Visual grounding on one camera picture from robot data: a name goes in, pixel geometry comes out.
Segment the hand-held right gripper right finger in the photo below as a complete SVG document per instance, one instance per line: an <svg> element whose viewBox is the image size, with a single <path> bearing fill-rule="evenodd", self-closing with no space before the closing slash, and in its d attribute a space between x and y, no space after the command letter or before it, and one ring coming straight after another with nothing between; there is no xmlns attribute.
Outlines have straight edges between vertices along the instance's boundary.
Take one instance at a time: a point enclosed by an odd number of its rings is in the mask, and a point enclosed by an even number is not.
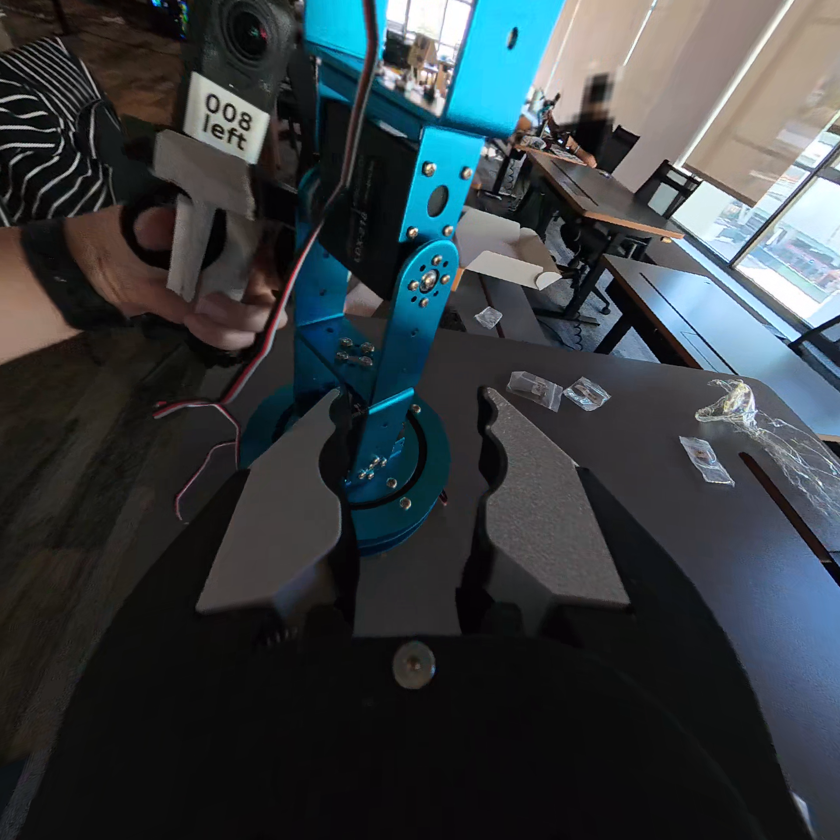
<svg viewBox="0 0 840 840"><path fill-rule="evenodd" d="M565 607L627 610L579 466L496 389L481 386L477 401L487 489L458 586L461 633L501 623L538 636Z"/></svg>

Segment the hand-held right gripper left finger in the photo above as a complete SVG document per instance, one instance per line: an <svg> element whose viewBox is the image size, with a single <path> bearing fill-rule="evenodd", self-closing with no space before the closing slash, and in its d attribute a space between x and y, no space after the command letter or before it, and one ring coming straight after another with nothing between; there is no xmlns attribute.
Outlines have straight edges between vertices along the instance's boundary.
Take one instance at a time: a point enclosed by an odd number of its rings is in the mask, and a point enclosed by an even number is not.
<svg viewBox="0 0 840 840"><path fill-rule="evenodd" d="M354 622L360 551L345 480L349 395L334 388L251 465L196 611L267 608L298 628L317 607Z"/></svg>

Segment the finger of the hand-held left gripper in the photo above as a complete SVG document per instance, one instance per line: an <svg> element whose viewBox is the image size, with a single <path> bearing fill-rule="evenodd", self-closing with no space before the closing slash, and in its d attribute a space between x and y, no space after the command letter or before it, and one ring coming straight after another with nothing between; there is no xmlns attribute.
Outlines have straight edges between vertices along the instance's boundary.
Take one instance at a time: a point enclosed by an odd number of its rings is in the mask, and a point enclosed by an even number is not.
<svg viewBox="0 0 840 840"><path fill-rule="evenodd" d="M154 140L153 174L180 187L192 200L257 219L254 166L173 130Z"/></svg>

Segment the blue toy robot arm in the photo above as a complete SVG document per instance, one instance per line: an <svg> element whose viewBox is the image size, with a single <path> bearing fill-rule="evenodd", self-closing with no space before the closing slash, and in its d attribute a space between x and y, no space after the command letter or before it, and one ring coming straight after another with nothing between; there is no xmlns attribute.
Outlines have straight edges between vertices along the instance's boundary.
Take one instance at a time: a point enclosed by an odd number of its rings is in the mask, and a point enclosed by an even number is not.
<svg viewBox="0 0 840 840"><path fill-rule="evenodd" d="M362 556L410 537L445 489L448 440L415 390L458 270L455 229L488 139L510 134L562 2L471 4L441 102L388 81L364 82L364 117L351 125L363 70L382 56L387 2L306 2L303 44L318 60L318 167L300 187L299 234L317 225L357 140L342 195L327 212L293 288L291 385L248 421L250 467L334 389L350 409L350 453L339 489Z"/></svg>

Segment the person's left forearm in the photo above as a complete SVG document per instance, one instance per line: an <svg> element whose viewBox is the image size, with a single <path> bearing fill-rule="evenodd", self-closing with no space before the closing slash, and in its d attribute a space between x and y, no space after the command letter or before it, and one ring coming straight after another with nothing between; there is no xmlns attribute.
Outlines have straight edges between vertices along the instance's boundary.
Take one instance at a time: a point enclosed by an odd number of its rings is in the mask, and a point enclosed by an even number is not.
<svg viewBox="0 0 840 840"><path fill-rule="evenodd" d="M75 338L30 268L20 231L1 229L1 364Z"/></svg>

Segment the dark wooden desk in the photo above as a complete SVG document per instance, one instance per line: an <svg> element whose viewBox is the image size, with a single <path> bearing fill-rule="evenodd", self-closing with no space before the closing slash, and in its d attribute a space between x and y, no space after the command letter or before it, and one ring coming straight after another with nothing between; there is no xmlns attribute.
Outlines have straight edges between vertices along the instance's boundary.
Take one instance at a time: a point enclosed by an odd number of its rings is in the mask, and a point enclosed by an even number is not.
<svg viewBox="0 0 840 840"><path fill-rule="evenodd" d="M557 413L527 371L612 398ZM579 466L630 606L538 636L459 628L496 389ZM20 838L838 838L838 526L816 553L722 423L734 487L698 476L709 374L441 331L419 395L448 504L360 563L355 623L196 602L231 475L134 586L82 672Z"/></svg>

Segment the dark neighbouring desk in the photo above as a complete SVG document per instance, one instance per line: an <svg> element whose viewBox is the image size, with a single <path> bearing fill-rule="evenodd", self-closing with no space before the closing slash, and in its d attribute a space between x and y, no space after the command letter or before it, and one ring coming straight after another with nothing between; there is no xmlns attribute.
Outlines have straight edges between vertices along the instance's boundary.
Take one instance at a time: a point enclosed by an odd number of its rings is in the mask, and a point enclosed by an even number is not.
<svg viewBox="0 0 840 840"><path fill-rule="evenodd" d="M766 326L705 276L617 256L601 259L621 313L595 352L634 329L658 361L758 380L819 437L839 440L839 395Z"/></svg>

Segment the desk with wooden edge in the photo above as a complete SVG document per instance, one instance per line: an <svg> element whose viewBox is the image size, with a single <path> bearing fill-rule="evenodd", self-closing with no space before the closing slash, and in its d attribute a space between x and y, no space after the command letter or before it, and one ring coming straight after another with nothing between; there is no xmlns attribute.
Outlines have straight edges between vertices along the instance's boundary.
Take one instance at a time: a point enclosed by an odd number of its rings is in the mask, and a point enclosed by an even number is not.
<svg viewBox="0 0 840 840"><path fill-rule="evenodd" d="M615 178L540 150L526 149L521 179L528 189L513 220L544 238L554 220L562 223L570 268L592 266L604 253L622 255L629 240L679 240L685 235L669 219Z"/></svg>

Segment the person's left hand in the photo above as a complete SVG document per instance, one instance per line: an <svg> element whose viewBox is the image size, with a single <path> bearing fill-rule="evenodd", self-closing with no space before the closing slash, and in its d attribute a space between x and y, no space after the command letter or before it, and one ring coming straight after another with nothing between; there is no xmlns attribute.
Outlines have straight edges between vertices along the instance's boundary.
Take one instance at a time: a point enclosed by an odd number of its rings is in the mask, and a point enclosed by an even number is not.
<svg viewBox="0 0 840 840"><path fill-rule="evenodd" d="M250 347L265 328L280 288L272 245L262 245L249 271L241 301L204 292L186 302L166 286L166 272L146 265L126 244L120 206L70 218L68 248L97 293L126 316L154 314L186 326L205 344L224 351Z"/></svg>

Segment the scatter of small plastic bags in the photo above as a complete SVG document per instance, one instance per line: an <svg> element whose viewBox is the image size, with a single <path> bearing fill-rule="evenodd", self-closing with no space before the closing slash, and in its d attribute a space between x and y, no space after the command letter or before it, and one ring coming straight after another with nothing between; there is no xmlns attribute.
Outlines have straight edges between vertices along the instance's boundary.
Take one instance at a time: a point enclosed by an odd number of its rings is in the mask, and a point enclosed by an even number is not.
<svg viewBox="0 0 840 840"><path fill-rule="evenodd" d="M600 385L584 376L571 385L562 387L527 371L512 372L507 391L539 404L553 413L558 412L564 397L586 412L601 408L612 398ZM698 437L679 436L679 442L703 480L710 484L734 487L734 480L708 441Z"/></svg>

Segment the black white striped shirt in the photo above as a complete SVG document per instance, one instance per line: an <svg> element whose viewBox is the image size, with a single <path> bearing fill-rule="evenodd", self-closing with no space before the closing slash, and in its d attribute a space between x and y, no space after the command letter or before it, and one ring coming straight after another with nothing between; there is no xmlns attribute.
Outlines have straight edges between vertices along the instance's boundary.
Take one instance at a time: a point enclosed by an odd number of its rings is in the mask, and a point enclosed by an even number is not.
<svg viewBox="0 0 840 840"><path fill-rule="evenodd" d="M61 37L1 57L1 225L77 217L119 202L123 126Z"/></svg>

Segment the black wristband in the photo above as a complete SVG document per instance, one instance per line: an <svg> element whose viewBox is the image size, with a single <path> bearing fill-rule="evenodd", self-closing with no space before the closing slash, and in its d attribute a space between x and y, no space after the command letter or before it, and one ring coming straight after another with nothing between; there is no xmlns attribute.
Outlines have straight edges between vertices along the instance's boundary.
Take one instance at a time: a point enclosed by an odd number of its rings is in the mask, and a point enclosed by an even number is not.
<svg viewBox="0 0 840 840"><path fill-rule="evenodd" d="M20 245L28 267L69 327L89 332L130 325L130 320L96 291L78 265L68 247L62 219L23 226Z"/></svg>

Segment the crumpled clear plastic wrap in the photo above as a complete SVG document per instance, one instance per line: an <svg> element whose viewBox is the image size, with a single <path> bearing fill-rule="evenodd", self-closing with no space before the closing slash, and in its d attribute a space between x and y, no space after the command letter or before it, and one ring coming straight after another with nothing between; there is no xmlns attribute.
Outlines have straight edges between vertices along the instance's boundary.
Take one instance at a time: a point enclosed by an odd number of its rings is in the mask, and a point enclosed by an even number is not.
<svg viewBox="0 0 840 840"><path fill-rule="evenodd" d="M721 422L750 438L785 478L823 515L839 517L839 462L822 440L761 411L751 386L740 379L713 380L724 394L696 412L700 423Z"/></svg>

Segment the open white cardboard box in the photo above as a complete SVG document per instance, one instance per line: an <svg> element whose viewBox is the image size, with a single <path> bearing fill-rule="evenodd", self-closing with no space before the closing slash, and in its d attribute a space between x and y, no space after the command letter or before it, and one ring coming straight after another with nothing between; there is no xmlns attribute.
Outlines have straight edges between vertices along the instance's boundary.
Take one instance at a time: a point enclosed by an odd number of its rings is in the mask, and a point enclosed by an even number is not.
<svg viewBox="0 0 840 840"><path fill-rule="evenodd" d="M562 275L539 235L509 219L468 207L454 235L458 268L530 288L551 286Z"/></svg>

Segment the black chair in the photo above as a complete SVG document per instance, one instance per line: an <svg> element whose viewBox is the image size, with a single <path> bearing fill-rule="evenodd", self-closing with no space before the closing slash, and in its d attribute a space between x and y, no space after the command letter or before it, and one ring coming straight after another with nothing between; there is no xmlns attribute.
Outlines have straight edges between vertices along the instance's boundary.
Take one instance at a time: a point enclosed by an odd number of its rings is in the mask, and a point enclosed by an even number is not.
<svg viewBox="0 0 840 840"><path fill-rule="evenodd" d="M597 168L606 174L613 174L628 156L629 152L638 142L639 136L622 125L615 126L602 142L601 148L596 154Z"/></svg>
<svg viewBox="0 0 840 840"><path fill-rule="evenodd" d="M663 160L635 192L635 201L670 219L700 186L701 179Z"/></svg>

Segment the large window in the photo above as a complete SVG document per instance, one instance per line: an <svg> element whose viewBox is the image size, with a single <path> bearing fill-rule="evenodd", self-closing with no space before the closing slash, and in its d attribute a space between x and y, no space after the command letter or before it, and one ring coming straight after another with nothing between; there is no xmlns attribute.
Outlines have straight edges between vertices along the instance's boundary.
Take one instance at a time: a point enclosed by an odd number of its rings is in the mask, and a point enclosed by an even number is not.
<svg viewBox="0 0 840 840"><path fill-rule="evenodd" d="M754 205L702 183L674 219L739 280L816 326L839 308L839 124Z"/></svg>

